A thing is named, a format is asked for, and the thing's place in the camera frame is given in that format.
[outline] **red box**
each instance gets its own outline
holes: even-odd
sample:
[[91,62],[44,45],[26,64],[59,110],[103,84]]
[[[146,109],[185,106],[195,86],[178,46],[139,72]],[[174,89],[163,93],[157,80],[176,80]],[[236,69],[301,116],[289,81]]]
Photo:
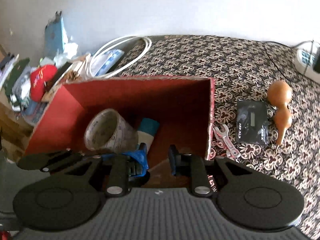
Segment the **red box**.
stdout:
[[35,127],[26,155],[71,148],[88,152],[84,132],[100,111],[113,108],[134,128],[144,117],[160,123],[148,153],[150,168],[170,144],[208,159],[214,81],[206,77],[132,76],[60,87]]

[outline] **black cable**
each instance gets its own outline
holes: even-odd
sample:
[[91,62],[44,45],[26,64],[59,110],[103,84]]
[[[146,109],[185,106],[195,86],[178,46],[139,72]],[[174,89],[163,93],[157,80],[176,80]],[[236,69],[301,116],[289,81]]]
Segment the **black cable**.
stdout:
[[292,80],[292,79],[288,78],[286,75],[284,75],[284,74],[282,73],[282,71],[279,69],[279,67],[276,65],[276,63],[273,61],[273,59],[272,59],[272,58],[270,57],[270,55],[268,54],[267,48],[266,48],[266,46],[265,46],[264,44],[266,44],[266,43],[274,43],[274,44],[278,44],[278,45],[281,45],[281,46],[284,46],[284,47],[287,47],[287,48],[290,48],[290,49],[295,49],[295,48],[298,48],[298,47],[300,47],[301,45],[303,45],[303,44],[305,44],[305,43],[309,43],[309,42],[311,42],[312,44],[311,44],[311,51],[310,51],[310,56],[309,56],[309,62],[307,63],[307,66],[306,66],[306,69],[305,69],[305,72],[306,72],[306,70],[307,70],[307,68],[308,68],[308,66],[309,66],[309,64],[310,64],[311,54],[312,54],[312,49],[313,49],[313,43],[314,43],[314,41],[303,41],[303,42],[300,42],[300,43],[298,43],[297,45],[294,45],[294,46],[288,46],[288,45],[285,45],[285,44],[282,44],[282,43],[276,42],[276,41],[263,41],[263,48],[264,48],[265,53],[267,54],[269,60],[270,60],[270,61],[273,63],[273,65],[277,68],[277,70],[279,71],[279,73],[280,73],[285,79],[287,79],[289,82],[297,83],[297,82],[299,82],[299,81]]

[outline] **black plastic package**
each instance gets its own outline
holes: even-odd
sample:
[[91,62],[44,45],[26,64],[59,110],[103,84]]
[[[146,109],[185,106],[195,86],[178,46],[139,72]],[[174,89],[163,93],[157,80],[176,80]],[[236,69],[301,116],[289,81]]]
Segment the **black plastic package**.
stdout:
[[268,144],[268,114],[265,102],[238,100],[236,141]]

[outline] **floral pattern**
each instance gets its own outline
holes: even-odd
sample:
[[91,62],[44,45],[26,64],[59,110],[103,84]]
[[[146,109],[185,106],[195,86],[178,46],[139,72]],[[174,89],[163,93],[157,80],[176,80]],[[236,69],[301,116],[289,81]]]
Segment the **floral pattern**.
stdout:
[[[233,142],[237,100],[266,101],[269,85],[284,79],[277,67],[290,79],[286,82],[293,90],[288,105],[292,126],[283,145],[276,149],[277,130],[272,119],[276,109],[269,104],[268,145],[234,143],[241,153],[240,163],[300,190],[305,207],[299,227],[311,239],[320,237],[320,85],[295,71],[295,50],[217,36],[154,36],[152,40],[147,54],[119,75],[214,77],[215,122],[228,125]],[[137,57],[143,48],[142,43],[134,46],[118,67]],[[222,145],[213,140],[210,156],[221,154],[225,154]]]

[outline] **white cable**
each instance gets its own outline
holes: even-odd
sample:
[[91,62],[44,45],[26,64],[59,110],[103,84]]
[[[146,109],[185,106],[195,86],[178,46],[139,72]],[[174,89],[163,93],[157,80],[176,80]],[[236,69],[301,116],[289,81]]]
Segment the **white cable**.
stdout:
[[[138,56],[136,57],[134,60],[130,61],[128,64],[124,65],[123,67],[113,71],[113,72],[110,72],[110,73],[107,73],[107,74],[104,74],[104,75],[101,75],[101,76],[94,76],[92,74],[92,71],[91,71],[91,67],[92,67],[92,64],[97,60],[98,57],[102,56],[104,53],[106,53],[108,50],[111,50],[113,49],[114,47],[116,46],[119,46],[120,44],[122,43],[125,43],[127,41],[131,41],[133,39],[141,39],[145,42],[146,46],[143,50],[143,52]],[[119,40],[123,40],[123,41],[120,41],[110,47],[108,47],[109,45],[115,43],[116,41],[119,41]],[[86,77],[88,79],[106,79],[106,78],[110,78],[110,77],[113,77],[115,76],[116,74],[118,74],[119,72],[125,70],[126,68],[128,68],[129,66],[131,66],[132,64],[134,64],[135,62],[137,62],[139,59],[141,59],[147,52],[148,50],[150,49],[151,47],[151,44],[152,44],[152,41],[150,38],[148,37],[143,37],[143,36],[123,36],[123,37],[120,37],[120,38],[116,38],[108,43],[106,43],[105,45],[103,45],[93,56],[92,56],[92,59],[91,59],[91,62],[89,65],[87,65],[85,67],[85,74],[86,74]]]

